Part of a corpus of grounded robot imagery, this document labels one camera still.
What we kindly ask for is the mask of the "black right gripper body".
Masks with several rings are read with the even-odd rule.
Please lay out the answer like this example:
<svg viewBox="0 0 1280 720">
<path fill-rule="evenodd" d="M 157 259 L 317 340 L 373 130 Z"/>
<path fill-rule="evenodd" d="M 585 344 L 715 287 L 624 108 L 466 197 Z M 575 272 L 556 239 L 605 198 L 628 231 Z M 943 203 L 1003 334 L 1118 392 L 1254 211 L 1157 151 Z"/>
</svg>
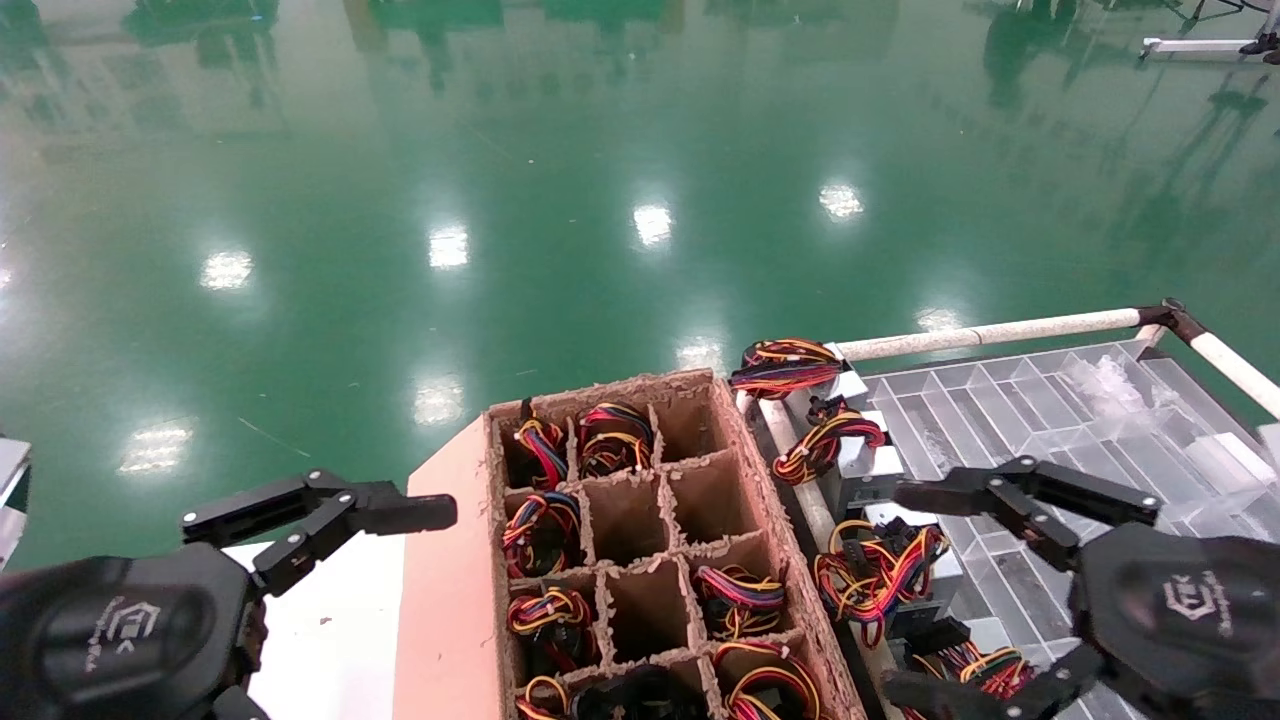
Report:
<svg viewBox="0 0 1280 720">
<path fill-rule="evenodd" d="M 1279 548 L 1124 525 L 1084 543 L 1073 625 L 1148 719 L 1279 715 Z"/>
</svg>

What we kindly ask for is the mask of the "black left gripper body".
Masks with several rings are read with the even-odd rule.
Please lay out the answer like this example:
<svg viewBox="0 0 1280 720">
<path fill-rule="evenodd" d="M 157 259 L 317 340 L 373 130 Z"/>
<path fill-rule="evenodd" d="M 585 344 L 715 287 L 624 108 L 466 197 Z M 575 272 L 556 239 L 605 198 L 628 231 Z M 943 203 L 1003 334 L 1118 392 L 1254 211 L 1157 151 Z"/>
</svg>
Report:
<svg viewBox="0 0 1280 720">
<path fill-rule="evenodd" d="M 1 582 L 5 719 L 264 719 L 265 605 L 209 544 L 96 556 Z"/>
</svg>

